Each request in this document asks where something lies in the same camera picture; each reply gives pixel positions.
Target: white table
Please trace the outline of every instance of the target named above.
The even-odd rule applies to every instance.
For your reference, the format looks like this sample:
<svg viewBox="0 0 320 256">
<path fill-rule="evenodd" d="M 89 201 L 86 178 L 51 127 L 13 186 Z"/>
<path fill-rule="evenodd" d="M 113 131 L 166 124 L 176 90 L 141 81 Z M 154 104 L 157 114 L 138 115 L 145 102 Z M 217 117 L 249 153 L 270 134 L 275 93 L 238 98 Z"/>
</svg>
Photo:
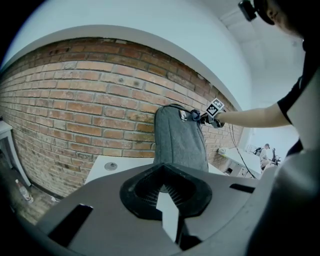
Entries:
<svg viewBox="0 0 320 256">
<path fill-rule="evenodd" d="M 259 156 L 251 153 L 247 153 L 241 148 L 239 148 L 239 151 L 241 153 L 241 156 L 250 170 L 250 172 L 253 173 L 253 175 L 257 178 L 260 179 L 261 177 L 261 167 L 260 167 L 260 158 Z M 242 161 L 237 149 L 234 148 L 228 148 L 225 152 L 225 154 L 221 154 L 225 158 L 230 159 L 233 163 L 235 163 L 235 168 L 233 168 L 230 176 L 236 177 L 238 176 L 239 172 L 241 171 L 242 168 L 246 169 L 246 166 L 244 162 Z"/>
<path fill-rule="evenodd" d="M 17 152 L 16 152 L 15 145 L 14 145 L 14 141 L 12 140 L 12 135 L 11 135 L 12 129 L 13 129 L 13 127 L 11 125 L 7 124 L 4 121 L 0 121 L 0 147 L 1 147 L 1 150 L 4 154 L 5 159 L 7 160 L 8 164 L 9 164 L 10 169 L 12 169 L 13 166 L 11 164 L 11 160 L 10 160 L 10 157 L 9 157 L 9 154 L 7 151 L 7 146 L 6 146 L 6 138 L 7 138 L 8 142 L 9 142 L 9 148 L 10 148 L 13 160 L 15 162 L 15 165 L 16 165 L 17 169 L 19 170 L 25 183 L 28 186 L 31 186 L 31 183 L 30 183 L 28 177 L 26 176 L 26 173 L 25 173 L 24 169 L 22 168 L 20 161 L 18 159 Z"/>
<path fill-rule="evenodd" d="M 106 170 L 106 163 L 116 163 L 116 170 Z M 150 165 L 154 163 L 154 158 L 150 157 L 117 157 L 117 156 L 105 156 L 99 155 L 95 160 L 91 171 L 89 172 L 88 177 L 85 180 L 84 184 L 87 184 L 90 181 L 98 179 L 103 176 L 120 173 L 135 167 Z M 209 173 L 225 175 L 222 171 L 219 171 L 217 168 L 208 164 Z"/>
</svg>

